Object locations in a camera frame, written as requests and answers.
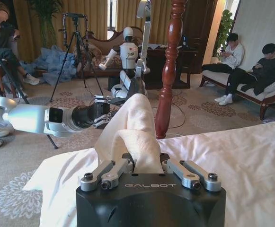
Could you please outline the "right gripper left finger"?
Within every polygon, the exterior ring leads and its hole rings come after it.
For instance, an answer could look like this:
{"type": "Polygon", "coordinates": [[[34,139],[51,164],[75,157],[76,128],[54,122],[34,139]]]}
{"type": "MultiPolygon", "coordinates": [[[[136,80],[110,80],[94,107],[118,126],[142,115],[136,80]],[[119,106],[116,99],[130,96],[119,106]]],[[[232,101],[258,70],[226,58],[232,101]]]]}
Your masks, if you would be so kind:
{"type": "Polygon", "coordinates": [[[85,173],[80,180],[80,189],[84,192],[94,191],[98,187],[111,190],[118,186],[122,174],[131,174],[133,171],[133,158],[129,153],[124,153],[120,159],[103,161],[93,172],[85,173]]]}

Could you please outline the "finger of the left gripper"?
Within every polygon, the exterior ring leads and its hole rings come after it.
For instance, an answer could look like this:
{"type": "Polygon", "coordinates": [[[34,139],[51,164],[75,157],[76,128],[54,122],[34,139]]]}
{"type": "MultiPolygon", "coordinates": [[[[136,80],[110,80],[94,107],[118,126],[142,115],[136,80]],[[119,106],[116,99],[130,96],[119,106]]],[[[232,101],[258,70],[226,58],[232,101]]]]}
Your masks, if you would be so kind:
{"type": "Polygon", "coordinates": [[[94,119],[92,126],[94,128],[98,128],[99,126],[101,126],[103,124],[109,123],[111,118],[112,118],[112,116],[111,116],[110,112],[103,114],[103,115],[99,116],[98,118],[94,119]]]}
{"type": "Polygon", "coordinates": [[[126,98],[94,95],[94,103],[106,103],[110,105],[122,105],[126,98]]]}

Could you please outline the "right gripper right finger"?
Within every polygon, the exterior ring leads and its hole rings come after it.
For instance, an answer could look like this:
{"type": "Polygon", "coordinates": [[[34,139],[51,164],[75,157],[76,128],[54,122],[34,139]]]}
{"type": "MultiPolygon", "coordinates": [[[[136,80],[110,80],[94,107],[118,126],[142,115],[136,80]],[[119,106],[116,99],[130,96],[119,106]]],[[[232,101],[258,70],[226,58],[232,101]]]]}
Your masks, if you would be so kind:
{"type": "Polygon", "coordinates": [[[168,154],[160,154],[160,162],[163,171],[175,174],[181,181],[182,186],[190,190],[199,190],[203,186],[207,191],[219,192],[222,183],[216,173],[209,173],[191,160],[175,160],[168,154]]]}

